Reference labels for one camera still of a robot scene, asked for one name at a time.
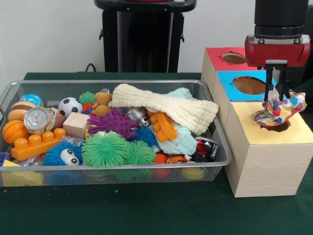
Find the orange lego brick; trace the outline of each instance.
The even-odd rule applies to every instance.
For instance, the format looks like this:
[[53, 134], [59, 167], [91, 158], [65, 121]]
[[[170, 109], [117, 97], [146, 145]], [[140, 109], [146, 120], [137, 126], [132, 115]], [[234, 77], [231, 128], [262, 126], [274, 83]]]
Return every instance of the orange lego brick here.
[[53, 133], [51, 131], [43, 132], [42, 136], [31, 135], [28, 140], [17, 139], [14, 142], [15, 147], [12, 148], [12, 157], [24, 161], [27, 158], [46, 153], [60, 142], [63, 136], [65, 136], [65, 130], [57, 128]]
[[172, 141], [177, 137], [171, 119], [165, 113], [152, 113], [148, 111], [147, 114], [150, 117], [150, 122], [153, 124], [156, 137], [160, 142], [165, 142], [167, 140]]

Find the green spiky ball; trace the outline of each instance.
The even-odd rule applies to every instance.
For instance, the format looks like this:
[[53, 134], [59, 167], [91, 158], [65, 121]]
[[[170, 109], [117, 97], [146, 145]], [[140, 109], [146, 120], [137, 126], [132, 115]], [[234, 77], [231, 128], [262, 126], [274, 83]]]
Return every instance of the green spiky ball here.
[[83, 146], [84, 163], [101, 168], [121, 165], [129, 155], [129, 145], [118, 133], [98, 132], [88, 138]]
[[94, 102], [96, 102], [94, 94], [91, 93], [91, 92], [88, 92], [88, 91], [86, 93], [83, 93], [82, 95], [80, 95], [78, 100], [83, 105], [87, 104], [87, 103], [94, 103]]
[[155, 152], [144, 141], [134, 141], [130, 143], [129, 154], [125, 164], [152, 164], [156, 158]]

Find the stuffed animal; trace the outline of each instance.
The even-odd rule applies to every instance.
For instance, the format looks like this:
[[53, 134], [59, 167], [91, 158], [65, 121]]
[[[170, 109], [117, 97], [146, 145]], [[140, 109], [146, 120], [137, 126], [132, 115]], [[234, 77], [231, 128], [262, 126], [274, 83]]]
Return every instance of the stuffed animal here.
[[94, 96], [96, 99], [95, 104], [92, 107], [92, 113], [98, 118], [111, 112], [111, 108], [108, 106], [109, 102], [112, 101], [112, 95], [106, 92], [98, 92]]

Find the wire mesh basket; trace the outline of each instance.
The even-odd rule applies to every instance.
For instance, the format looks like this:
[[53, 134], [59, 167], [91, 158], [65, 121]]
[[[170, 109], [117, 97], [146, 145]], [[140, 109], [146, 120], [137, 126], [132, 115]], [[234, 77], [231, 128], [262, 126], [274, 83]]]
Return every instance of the wire mesh basket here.
[[[57, 107], [65, 97], [78, 98], [86, 91], [96, 93], [103, 88], [112, 92], [121, 83], [159, 94], [185, 87], [196, 99], [212, 100], [207, 87], [198, 80], [19, 81], [9, 84], [0, 97], [0, 130], [7, 123], [5, 117], [10, 107], [25, 94], [37, 94], [43, 99], [45, 107]], [[0, 186], [213, 181], [221, 168], [230, 163], [231, 152], [217, 117], [202, 136], [212, 139], [218, 145], [215, 161], [212, 163], [120, 165], [110, 169], [86, 165], [0, 167]], [[1, 136], [0, 152], [5, 152], [10, 147]]]

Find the blue ball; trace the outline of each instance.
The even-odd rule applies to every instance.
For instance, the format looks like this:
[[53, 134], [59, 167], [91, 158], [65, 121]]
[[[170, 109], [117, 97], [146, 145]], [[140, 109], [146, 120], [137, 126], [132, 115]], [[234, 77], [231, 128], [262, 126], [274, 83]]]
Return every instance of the blue ball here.
[[36, 94], [26, 94], [26, 95], [23, 95], [20, 98], [20, 101], [33, 103], [34, 105], [36, 105], [38, 107], [42, 107], [44, 105], [43, 104], [43, 100], [39, 96], [37, 96]]

